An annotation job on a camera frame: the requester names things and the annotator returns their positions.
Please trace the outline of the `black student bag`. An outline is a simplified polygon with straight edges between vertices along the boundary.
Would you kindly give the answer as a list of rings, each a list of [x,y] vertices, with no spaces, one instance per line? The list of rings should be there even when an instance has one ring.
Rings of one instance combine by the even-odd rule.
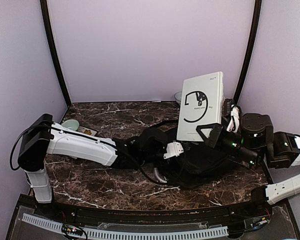
[[[158,128],[167,124],[174,124],[175,120],[166,120],[148,128]],[[159,169],[153,163],[138,166],[140,172],[152,183],[157,185],[180,186],[184,189],[193,189],[205,183],[214,181],[224,176],[227,172],[237,166],[237,162],[228,159],[227,155],[221,151],[205,145],[204,142],[181,141],[182,151],[179,155],[166,157],[169,152],[168,147],[176,144],[177,140],[167,144],[164,159],[171,160],[177,157],[184,159],[183,170]]]

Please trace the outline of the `grey notebook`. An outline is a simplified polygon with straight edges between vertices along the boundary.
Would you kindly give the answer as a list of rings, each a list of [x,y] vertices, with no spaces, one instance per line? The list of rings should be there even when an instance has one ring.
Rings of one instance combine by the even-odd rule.
[[[221,71],[183,81],[176,139],[202,142],[197,126],[220,124],[224,101],[224,74]]]

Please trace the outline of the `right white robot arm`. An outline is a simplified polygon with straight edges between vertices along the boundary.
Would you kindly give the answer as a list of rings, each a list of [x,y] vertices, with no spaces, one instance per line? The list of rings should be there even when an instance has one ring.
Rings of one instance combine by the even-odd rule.
[[[236,105],[231,107],[228,118],[229,127],[220,123],[196,127],[208,147],[248,168],[262,165],[267,170],[287,174],[253,189],[245,213],[256,217],[264,210],[265,203],[274,205],[300,194],[300,135],[275,131],[269,115],[242,114]]]

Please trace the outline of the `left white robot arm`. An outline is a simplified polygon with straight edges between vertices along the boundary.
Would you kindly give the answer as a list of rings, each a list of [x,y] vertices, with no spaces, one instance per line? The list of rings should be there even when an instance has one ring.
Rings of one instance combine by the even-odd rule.
[[[54,193],[45,167],[47,154],[88,160],[113,169],[141,171],[144,164],[158,166],[185,152],[182,144],[169,140],[160,126],[161,123],[146,128],[141,135],[127,140],[102,138],[64,127],[54,122],[51,114],[45,113],[17,137],[9,159],[13,160],[19,147],[18,165],[10,168],[25,172],[41,210],[48,217],[57,218],[61,208],[53,201]]]

